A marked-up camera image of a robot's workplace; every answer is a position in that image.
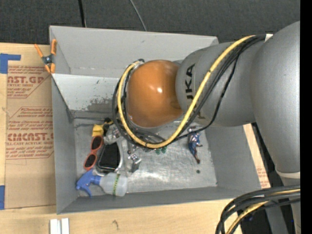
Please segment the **yellow object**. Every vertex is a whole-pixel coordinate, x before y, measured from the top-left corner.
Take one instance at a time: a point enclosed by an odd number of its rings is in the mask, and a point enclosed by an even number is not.
[[[92,137],[94,136],[103,136],[104,135],[104,129],[103,129],[104,124],[102,125],[97,125],[94,124],[93,129],[92,129]]]
[[[277,192],[277,193],[272,193],[270,195],[279,195],[279,194],[286,194],[286,193],[297,193],[299,192],[300,189],[296,189],[296,190],[288,190],[288,191],[283,191],[283,192]],[[230,234],[231,231],[233,230],[233,228],[240,222],[240,220],[242,220],[245,216],[247,216],[249,213],[257,210],[258,208],[260,208],[261,206],[263,206],[264,204],[268,203],[269,201],[264,201],[264,202],[260,202],[260,203],[256,203],[254,205],[251,205],[250,207],[248,207],[246,210],[244,210],[238,217],[237,219],[233,222],[233,224],[229,227],[228,231],[226,232],[226,234]]]
[[[122,112],[122,107],[121,107],[121,90],[122,90],[122,85],[123,85],[123,82],[125,80],[125,78],[127,77],[128,73],[130,72],[130,70],[136,66],[137,64],[139,64],[139,61],[135,61],[134,63],[132,63],[127,69],[126,71],[123,73],[121,79],[120,79],[120,83],[119,83],[119,87],[118,87],[118,92],[117,92],[117,106],[118,106],[118,111],[119,111],[119,114],[120,114],[120,120],[121,120],[121,123],[122,125],[124,126],[126,132],[128,133],[128,135],[134,140],[136,141],[137,143],[139,143],[140,145],[142,146],[146,146],[148,148],[160,148],[160,147],[163,147],[163,146],[166,146],[168,144],[170,144],[177,136],[178,134],[182,131],[184,125],[186,124],[188,118],[190,117],[198,99],[199,99],[199,96],[200,94],[202,93],[211,73],[216,69],[216,67],[219,65],[219,63],[223,60],[223,58],[226,57],[226,55],[232,51],[235,47],[237,47],[239,44],[241,44],[242,42],[244,42],[245,40],[247,40],[248,38],[251,38],[253,37],[254,35],[252,36],[248,36],[248,37],[244,37],[236,42],[234,42],[233,44],[231,44],[216,60],[215,62],[213,63],[213,65],[210,67],[210,69],[208,70],[208,72],[206,73],[206,76],[205,78],[203,79],[203,81],[201,82],[199,88],[198,88],[198,91],[197,93],[195,94],[194,96],[194,99],[189,107],[189,109],[187,110],[187,112],[185,113],[185,116],[183,118],[183,120],[181,121],[180,125],[178,126],[178,128],[176,129],[176,131],[166,140],[166,141],[163,141],[159,144],[152,144],[152,143],[147,143],[141,139],[139,139],[137,136],[135,136],[135,134],[130,130],[130,128],[128,127],[127,123],[126,123],[126,120],[123,116],[123,112]]]

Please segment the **sunglasses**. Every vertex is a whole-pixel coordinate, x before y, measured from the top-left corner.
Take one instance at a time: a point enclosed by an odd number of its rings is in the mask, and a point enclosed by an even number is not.
[[[83,165],[84,169],[89,171],[91,168],[94,167],[98,159],[97,152],[103,147],[104,147],[103,137],[100,135],[94,136],[91,141],[91,151],[88,154],[86,160],[84,161]]]

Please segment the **black phone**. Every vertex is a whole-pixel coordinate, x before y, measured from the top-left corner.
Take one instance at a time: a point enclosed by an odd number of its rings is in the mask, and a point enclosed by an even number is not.
[[[99,172],[110,173],[113,172],[120,163],[120,151],[117,143],[105,145],[97,161],[97,169]]]

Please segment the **spray bottle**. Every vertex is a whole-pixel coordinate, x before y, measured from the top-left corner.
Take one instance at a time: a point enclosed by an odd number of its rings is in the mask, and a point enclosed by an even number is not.
[[[128,189],[128,178],[117,173],[108,173],[105,176],[93,175],[93,169],[87,171],[76,183],[77,190],[84,190],[90,197],[90,184],[102,187],[106,194],[124,196]]]

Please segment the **cardboard box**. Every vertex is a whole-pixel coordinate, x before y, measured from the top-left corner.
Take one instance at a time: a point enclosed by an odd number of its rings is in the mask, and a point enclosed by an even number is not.
[[[118,198],[98,193],[93,187],[97,196],[82,195],[75,183],[83,173],[82,157],[88,153],[92,124],[111,117],[112,93],[124,68],[138,58],[181,60],[197,49],[217,44],[217,39],[56,26],[50,28],[52,39],[58,41],[52,81],[57,213],[233,198],[260,189],[244,128],[240,126],[206,131],[203,149],[211,153],[211,174],[217,181],[213,186],[176,190],[164,187]]]

